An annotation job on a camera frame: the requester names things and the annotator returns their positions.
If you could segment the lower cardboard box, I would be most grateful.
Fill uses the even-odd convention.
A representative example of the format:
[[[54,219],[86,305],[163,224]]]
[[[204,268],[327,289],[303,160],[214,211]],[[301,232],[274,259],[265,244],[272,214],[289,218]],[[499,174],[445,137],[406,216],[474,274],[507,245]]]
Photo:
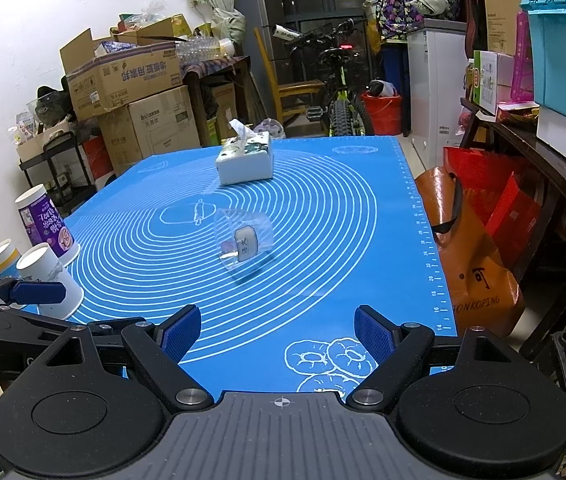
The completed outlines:
[[[117,176],[150,156],[200,147],[187,86],[132,102],[97,122]]]

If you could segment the blue silicone baking mat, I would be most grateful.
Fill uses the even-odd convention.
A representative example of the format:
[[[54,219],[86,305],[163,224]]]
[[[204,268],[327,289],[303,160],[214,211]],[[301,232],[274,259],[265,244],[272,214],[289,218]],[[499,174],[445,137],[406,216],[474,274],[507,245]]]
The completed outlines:
[[[68,219],[78,323],[202,326],[182,367],[209,392],[349,393],[375,368],[354,312],[455,334],[432,232],[391,136],[275,141],[273,176],[223,185],[214,148],[143,160]]]

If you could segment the black bicycle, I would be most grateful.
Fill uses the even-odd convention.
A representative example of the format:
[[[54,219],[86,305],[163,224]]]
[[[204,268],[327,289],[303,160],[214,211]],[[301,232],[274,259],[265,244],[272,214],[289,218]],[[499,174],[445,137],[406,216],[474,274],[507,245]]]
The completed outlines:
[[[284,41],[290,54],[314,54],[313,66],[321,83],[316,101],[304,112],[308,122],[320,122],[329,136],[374,136],[370,113],[361,94],[364,63],[361,52],[348,39],[364,22],[347,18],[323,32],[296,32],[282,25],[273,29],[273,37]]]

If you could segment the red paper bag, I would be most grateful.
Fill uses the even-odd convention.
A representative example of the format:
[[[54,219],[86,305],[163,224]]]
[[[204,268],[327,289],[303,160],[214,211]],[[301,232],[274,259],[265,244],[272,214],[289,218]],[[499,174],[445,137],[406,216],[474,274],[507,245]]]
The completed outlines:
[[[541,217],[536,199],[540,181],[528,160],[447,146],[443,165],[460,178],[469,205],[499,249],[503,263],[514,268]]]

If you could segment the upper cardboard box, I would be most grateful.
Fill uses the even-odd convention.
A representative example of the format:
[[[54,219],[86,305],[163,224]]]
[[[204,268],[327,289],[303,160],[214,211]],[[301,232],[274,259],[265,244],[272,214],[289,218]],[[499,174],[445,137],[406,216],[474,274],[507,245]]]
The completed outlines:
[[[103,44],[89,29],[59,50],[69,95],[80,122],[182,84],[172,41],[98,55]]]

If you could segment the purple paper cup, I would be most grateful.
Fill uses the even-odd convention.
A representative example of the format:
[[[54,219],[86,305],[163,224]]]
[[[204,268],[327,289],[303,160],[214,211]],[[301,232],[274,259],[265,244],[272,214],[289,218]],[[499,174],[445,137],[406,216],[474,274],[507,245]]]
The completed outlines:
[[[60,212],[43,184],[23,192],[15,200],[21,222],[32,246],[48,243],[63,266],[69,266],[80,252]]]

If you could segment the cardboard box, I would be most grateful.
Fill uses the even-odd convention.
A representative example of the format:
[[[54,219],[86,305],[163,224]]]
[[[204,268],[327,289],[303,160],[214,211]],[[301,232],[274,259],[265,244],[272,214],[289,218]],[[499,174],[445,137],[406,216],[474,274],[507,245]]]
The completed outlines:
[[[98,55],[103,44],[89,29],[59,50],[69,95],[80,122],[182,84],[172,41]]]
[[[200,147],[187,86],[132,102],[97,122],[117,176],[150,156]]]

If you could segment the wooden chair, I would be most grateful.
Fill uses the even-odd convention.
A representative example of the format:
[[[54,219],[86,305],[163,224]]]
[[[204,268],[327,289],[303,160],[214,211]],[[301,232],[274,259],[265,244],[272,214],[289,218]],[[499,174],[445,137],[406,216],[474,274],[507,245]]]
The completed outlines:
[[[277,80],[274,63],[269,59],[268,52],[266,52],[266,45],[262,39],[259,27],[254,28],[254,35],[274,99],[275,118],[283,125],[286,119],[298,116],[309,109],[309,107],[304,104],[284,107],[284,99],[300,98],[300,96],[318,96],[325,90],[325,84],[316,79],[292,82],[291,84],[280,84]]]

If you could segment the white tissue box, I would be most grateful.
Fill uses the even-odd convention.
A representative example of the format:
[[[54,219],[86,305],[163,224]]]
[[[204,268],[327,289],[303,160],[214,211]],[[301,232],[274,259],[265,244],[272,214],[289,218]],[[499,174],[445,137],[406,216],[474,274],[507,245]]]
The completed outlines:
[[[235,136],[223,141],[216,159],[220,185],[272,179],[274,161],[270,134],[266,130],[252,130],[238,119],[228,124]]]

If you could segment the white paper cup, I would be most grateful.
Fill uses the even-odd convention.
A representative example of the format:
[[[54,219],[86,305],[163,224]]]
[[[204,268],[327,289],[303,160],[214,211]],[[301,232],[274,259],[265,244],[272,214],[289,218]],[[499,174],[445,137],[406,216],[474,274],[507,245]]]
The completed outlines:
[[[48,243],[37,244],[25,252],[17,261],[16,269],[26,282],[60,283],[64,286],[65,296],[62,299],[38,295],[36,300],[29,300],[29,304],[38,306],[40,315],[68,320],[80,307],[84,291]]]

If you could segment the clear plastic cup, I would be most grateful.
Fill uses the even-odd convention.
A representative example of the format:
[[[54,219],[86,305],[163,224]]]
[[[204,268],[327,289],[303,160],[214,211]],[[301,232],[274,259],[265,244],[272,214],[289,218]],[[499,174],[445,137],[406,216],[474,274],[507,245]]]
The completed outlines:
[[[258,272],[273,257],[273,226],[264,212],[218,209],[213,227],[218,258],[232,278]]]

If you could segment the yellow-rimmed paper cup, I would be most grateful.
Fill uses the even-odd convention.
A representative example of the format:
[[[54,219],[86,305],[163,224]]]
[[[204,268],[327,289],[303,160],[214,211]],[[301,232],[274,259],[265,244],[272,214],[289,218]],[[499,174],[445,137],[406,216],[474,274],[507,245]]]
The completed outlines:
[[[0,241],[0,277],[17,278],[20,251],[10,238]]]

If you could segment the red bucket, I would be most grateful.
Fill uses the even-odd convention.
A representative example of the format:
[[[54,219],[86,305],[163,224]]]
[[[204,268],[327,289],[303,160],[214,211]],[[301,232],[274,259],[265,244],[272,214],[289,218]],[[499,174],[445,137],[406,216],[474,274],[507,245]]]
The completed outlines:
[[[402,133],[401,96],[371,96],[364,92],[361,98],[376,136],[397,136]]]

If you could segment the white cabinet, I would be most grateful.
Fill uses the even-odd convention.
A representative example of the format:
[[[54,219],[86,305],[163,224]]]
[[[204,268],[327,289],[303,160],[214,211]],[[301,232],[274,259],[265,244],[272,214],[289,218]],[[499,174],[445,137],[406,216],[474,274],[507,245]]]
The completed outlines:
[[[410,139],[426,169],[443,163],[443,149],[458,146],[458,120],[465,96],[465,25],[426,18],[406,34]]]

